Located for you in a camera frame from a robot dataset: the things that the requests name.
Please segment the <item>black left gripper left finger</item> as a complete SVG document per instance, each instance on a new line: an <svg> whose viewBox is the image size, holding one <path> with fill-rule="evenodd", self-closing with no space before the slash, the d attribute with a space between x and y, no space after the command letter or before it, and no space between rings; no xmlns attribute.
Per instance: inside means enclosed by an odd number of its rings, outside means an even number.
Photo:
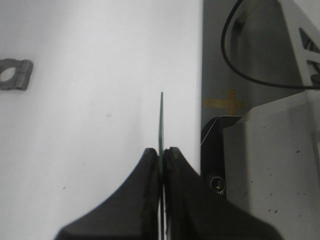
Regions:
<svg viewBox="0 0 320 240"><path fill-rule="evenodd" d="M99 206L64 226L57 240L157 240L159 158L146 148L122 185Z"/></svg>

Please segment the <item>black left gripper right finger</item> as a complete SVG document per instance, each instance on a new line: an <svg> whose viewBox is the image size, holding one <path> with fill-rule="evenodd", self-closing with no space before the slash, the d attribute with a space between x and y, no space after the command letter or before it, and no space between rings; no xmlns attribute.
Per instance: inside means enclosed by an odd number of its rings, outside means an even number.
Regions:
<svg viewBox="0 0 320 240"><path fill-rule="evenodd" d="M168 235L172 240L281 240L270 224L215 193L179 148L163 154Z"/></svg>

